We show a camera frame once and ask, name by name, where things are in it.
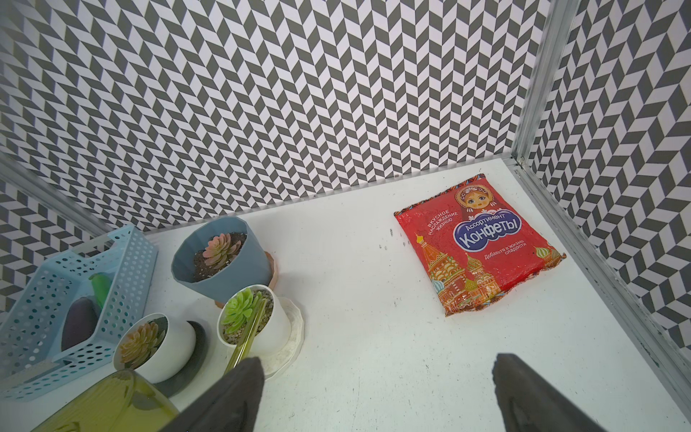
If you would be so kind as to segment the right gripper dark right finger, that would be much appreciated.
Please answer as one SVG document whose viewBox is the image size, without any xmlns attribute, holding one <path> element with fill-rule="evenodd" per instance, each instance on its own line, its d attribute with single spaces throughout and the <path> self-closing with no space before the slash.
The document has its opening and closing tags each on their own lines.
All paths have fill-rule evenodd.
<svg viewBox="0 0 691 432">
<path fill-rule="evenodd" d="M 499 354 L 492 376 L 507 431 L 603 429 L 514 354 Z"/>
</svg>

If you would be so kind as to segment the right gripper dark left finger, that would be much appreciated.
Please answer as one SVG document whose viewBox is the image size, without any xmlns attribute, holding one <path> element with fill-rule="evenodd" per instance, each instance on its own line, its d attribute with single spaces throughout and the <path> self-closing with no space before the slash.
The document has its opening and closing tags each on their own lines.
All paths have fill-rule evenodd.
<svg viewBox="0 0 691 432">
<path fill-rule="evenodd" d="M 260 359 L 244 359 L 162 431 L 253 431 L 264 385 Z"/>
</svg>

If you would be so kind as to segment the green transparent watering can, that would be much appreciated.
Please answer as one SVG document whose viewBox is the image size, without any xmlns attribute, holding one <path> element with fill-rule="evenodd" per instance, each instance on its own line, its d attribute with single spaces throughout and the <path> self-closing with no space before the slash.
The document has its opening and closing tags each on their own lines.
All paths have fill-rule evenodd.
<svg viewBox="0 0 691 432">
<path fill-rule="evenodd" d="M 256 329 L 242 337 L 224 371 L 247 359 Z M 133 371 L 102 379 L 58 410 L 37 431 L 162 431 L 179 415 L 175 405 L 154 385 Z"/>
</svg>

